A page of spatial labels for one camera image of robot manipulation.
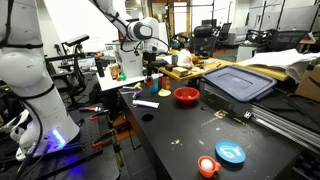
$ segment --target tray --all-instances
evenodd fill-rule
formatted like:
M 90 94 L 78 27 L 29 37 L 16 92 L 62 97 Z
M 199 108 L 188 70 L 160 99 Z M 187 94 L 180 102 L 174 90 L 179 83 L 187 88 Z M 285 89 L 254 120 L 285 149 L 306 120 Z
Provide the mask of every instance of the tray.
M 276 80 L 234 66 L 224 66 L 202 74 L 209 85 L 218 86 L 240 102 L 261 98 L 271 92 Z

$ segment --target black table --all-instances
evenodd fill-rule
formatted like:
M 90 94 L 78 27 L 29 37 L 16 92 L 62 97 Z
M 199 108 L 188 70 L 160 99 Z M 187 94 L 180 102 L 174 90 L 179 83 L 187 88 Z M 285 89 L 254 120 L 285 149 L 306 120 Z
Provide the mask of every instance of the black table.
M 102 104 L 96 104 L 92 106 L 103 107 Z M 80 113 L 79 110 L 71 111 L 70 115 L 73 120 L 77 120 L 82 117 L 89 117 L 94 113 Z M 98 125 L 100 134 L 104 134 L 109 131 L 107 120 L 105 116 L 99 116 Z M 16 146 L 15 142 L 10 142 L 10 146 Z M 0 152 L 6 149 L 4 146 L 9 146 L 8 143 L 0 144 Z M 0 179 L 13 179 L 16 174 L 16 170 L 19 164 L 11 167 L 4 173 L 0 173 Z M 87 180 L 87 179 L 118 179 L 120 177 L 119 166 L 116 161 L 115 152 L 112 144 L 104 146 L 102 154 L 97 155 L 91 159 L 85 160 L 76 166 L 59 172 L 58 174 L 49 177 L 48 179 L 77 179 L 77 180 Z
M 182 84 L 171 81 L 172 92 Z M 197 161 L 209 155 L 220 161 L 215 144 L 228 139 L 238 143 L 246 153 L 242 166 L 222 162 L 214 179 L 288 179 L 291 166 L 303 148 L 297 143 L 254 122 L 241 124 L 227 117 L 215 118 L 214 110 L 200 100 L 185 106 L 173 94 L 160 97 L 143 86 L 139 100 L 160 103 L 157 109 L 132 106 L 132 94 L 123 94 L 127 120 L 157 171 L 158 179 L 204 179 Z M 152 114 L 154 119 L 143 121 Z

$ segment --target red bowl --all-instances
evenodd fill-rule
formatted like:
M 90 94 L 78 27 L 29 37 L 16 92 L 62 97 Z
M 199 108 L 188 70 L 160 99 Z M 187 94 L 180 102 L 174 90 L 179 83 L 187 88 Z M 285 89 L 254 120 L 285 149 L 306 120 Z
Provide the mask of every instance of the red bowl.
M 200 96 L 200 92 L 191 87 L 178 88 L 173 95 L 182 103 L 191 103 Z

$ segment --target bottle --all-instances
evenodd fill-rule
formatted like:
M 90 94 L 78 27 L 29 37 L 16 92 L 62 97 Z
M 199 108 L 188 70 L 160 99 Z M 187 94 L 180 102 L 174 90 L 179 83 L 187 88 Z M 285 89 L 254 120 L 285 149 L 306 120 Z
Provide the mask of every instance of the bottle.
M 166 90 L 170 90 L 170 79 L 166 77 Z
M 98 70 L 99 76 L 100 76 L 100 77 L 104 77 L 104 72 L 103 72 L 103 68 L 102 68 L 101 60 L 100 60 L 100 57 L 101 57 L 101 56 L 102 56 L 101 54 L 97 54 L 97 55 L 94 57 L 94 61 L 95 61 L 96 66 L 97 66 L 97 70 Z

